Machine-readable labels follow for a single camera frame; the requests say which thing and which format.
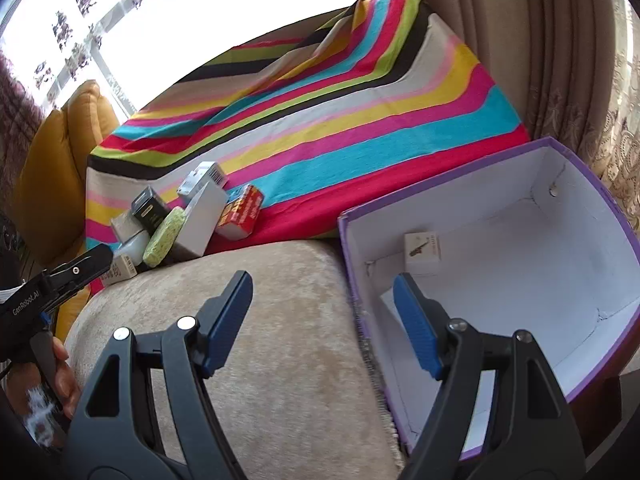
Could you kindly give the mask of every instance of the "open cardboard box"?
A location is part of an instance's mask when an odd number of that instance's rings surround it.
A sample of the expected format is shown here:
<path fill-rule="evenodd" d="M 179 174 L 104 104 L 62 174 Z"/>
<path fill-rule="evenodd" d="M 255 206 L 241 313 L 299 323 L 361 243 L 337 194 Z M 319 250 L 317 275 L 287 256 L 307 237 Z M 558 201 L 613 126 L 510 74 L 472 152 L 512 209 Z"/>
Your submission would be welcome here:
<path fill-rule="evenodd" d="M 599 179 L 553 139 L 398 190 L 338 224 L 359 322 L 409 450 L 439 383 L 380 299 L 404 270 L 405 233 L 440 237 L 439 272 L 414 276 L 424 295 L 482 332 L 531 331 L 569 401 L 620 373 L 638 346 L 638 239 Z M 492 375 L 482 373 L 463 456 L 484 440 Z"/>

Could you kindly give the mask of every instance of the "green sponge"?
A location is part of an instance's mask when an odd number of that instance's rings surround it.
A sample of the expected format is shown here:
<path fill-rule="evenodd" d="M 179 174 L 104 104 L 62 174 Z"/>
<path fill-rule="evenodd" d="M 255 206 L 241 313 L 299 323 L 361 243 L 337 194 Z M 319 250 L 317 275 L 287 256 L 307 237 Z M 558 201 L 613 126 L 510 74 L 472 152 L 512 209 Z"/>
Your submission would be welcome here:
<path fill-rule="evenodd" d="M 184 209 L 178 206 L 174 207 L 166 218 L 162 220 L 151 240 L 149 240 L 145 253 L 142 255 L 142 260 L 149 267 L 153 269 L 164 260 L 186 219 L 187 215 L 184 213 Z"/>

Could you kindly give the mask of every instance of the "colorful striped fabric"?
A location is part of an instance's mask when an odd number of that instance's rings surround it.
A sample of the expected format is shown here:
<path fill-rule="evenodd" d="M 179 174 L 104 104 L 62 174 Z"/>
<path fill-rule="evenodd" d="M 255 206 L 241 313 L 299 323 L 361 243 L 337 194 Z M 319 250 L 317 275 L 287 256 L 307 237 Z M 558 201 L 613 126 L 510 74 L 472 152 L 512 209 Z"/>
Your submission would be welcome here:
<path fill-rule="evenodd" d="M 169 203 L 201 161 L 265 196 L 254 233 L 207 253 L 330 233 L 355 205 L 521 144 L 516 112 L 421 0 L 359 0 L 306 38 L 235 47 L 171 86 L 89 157 L 86 236 L 147 185 Z"/>

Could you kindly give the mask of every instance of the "metal screw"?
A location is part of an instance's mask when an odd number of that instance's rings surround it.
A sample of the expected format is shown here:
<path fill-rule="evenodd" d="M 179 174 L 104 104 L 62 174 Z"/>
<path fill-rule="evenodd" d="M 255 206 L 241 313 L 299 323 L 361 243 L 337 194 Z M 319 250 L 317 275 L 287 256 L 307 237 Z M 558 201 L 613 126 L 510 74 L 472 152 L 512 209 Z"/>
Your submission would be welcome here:
<path fill-rule="evenodd" d="M 452 329 L 453 332 L 464 332 L 468 327 L 469 323 L 459 317 L 456 317 L 449 322 L 449 328 Z"/>
<path fill-rule="evenodd" d="M 521 343 L 531 343 L 533 341 L 533 336 L 531 335 L 531 332 L 528 332 L 527 330 L 518 330 L 516 332 L 516 339 Z"/>
<path fill-rule="evenodd" d="M 122 341 L 127 337 L 129 337 L 129 329 L 126 326 L 121 326 L 120 328 L 117 328 L 115 332 L 113 332 L 113 338 L 117 339 L 118 341 Z"/>
<path fill-rule="evenodd" d="M 180 330 L 188 330 L 196 326 L 196 320 L 191 316 L 184 316 L 178 320 L 178 328 Z"/>

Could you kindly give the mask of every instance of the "red box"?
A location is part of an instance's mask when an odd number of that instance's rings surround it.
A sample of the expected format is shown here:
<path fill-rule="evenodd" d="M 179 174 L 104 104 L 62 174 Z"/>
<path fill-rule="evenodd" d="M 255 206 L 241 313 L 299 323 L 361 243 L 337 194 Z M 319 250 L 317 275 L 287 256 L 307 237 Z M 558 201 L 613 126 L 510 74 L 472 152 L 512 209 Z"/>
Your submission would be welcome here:
<path fill-rule="evenodd" d="M 254 230 L 263 200 L 264 195 L 257 187 L 244 186 L 223 209 L 216 232 L 227 240 L 247 238 Z"/>

